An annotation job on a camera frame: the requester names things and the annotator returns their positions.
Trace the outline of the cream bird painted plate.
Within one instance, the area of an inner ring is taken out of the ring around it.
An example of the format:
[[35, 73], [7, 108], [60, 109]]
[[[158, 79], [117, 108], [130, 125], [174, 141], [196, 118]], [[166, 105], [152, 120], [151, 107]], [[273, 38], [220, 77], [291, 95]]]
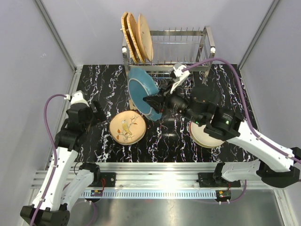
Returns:
[[146, 17], [143, 14], [140, 14], [138, 16], [138, 22], [136, 25], [136, 37], [138, 42], [138, 49], [142, 57], [141, 61], [143, 63], [146, 63], [147, 60], [151, 62], [154, 56], [153, 43]]

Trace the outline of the cream yellow bird plate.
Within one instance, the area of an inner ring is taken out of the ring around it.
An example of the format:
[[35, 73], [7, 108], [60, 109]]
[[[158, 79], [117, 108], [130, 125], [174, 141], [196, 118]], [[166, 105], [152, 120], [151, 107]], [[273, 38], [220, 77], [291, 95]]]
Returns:
[[139, 113], [124, 111], [112, 118], [109, 131], [114, 140], [119, 133], [142, 134], [146, 133], [146, 122]]

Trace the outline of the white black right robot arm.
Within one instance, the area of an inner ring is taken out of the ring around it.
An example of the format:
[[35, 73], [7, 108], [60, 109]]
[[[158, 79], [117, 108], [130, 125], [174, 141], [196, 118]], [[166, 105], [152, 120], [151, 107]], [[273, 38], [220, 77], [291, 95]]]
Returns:
[[218, 163], [212, 176], [199, 179], [206, 186], [224, 187], [239, 180], [260, 180], [272, 187], [286, 188], [301, 180], [301, 171], [294, 166], [301, 160], [300, 148], [285, 148], [271, 141], [241, 115], [219, 107], [218, 93], [210, 87], [194, 87], [189, 96], [178, 89], [161, 89], [143, 100], [158, 113], [174, 110], [193, 124], [203, 126], [209, 137], [232, 143], [256, 156], [250, 162]]

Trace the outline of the teal scalloped plate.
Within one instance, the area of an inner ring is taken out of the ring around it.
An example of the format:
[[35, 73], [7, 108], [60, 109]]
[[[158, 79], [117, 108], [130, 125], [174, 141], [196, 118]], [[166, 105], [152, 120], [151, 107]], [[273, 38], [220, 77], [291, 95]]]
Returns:
[[162, 117], [143, 98], [159, 92], [152, 77], [142, 68], [132, 68], [127, 76], [127, 88], [133, 104], [148, 120], [157, 121]]

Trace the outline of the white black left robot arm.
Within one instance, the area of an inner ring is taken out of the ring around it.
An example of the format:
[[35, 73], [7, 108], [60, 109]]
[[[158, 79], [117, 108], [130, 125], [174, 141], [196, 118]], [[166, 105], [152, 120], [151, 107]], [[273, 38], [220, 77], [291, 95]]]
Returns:
[[72, 103], [68, 118], [57, 133], [54, 143], [52, 166], [49, 167], [38, 195], [31, 205], [23, 206], [22, 219], [31, 226], [65, 226], [70, 212], [84, 190], [101, 182], [100, 167], [95, 163], [83, 163], [76, 177], [67, 185], [72, 163], [87, 138], [89, 130], [106, 115], [98, 101], [93, 102], [96, 111], [84, 102]]

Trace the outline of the woven bamboo tray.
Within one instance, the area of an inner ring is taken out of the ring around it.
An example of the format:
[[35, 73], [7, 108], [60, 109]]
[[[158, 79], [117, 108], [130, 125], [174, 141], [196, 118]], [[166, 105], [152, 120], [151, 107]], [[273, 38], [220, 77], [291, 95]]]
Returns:
[[132, 60], [135, 63], [138, 63], [139, 57], [137, 55], [136, 49], [134, 47], [134, 43], [130, 36], [129, 28], [127, 25], [127, 16], [128, 16], [128, 12], [124, 12], [124, 14], [121, 17], [122, 32], [124, 34], [127, 46], [129, 48], [129, 52], [130, 52], [130, 56], [131, 56]]
[[130, 44], [132, 48], [132, 59], [136, 64], [138, 63], [145, 63], [145, 59], [143, 58], [142, 54], [140, 53], [139, 46], [137, 44], [137, 35], [136, 35], [136, 20], [132, 13], [128, 13], [127, 15], [127, 26], [128, 26], [128, 33], [130, 35]]

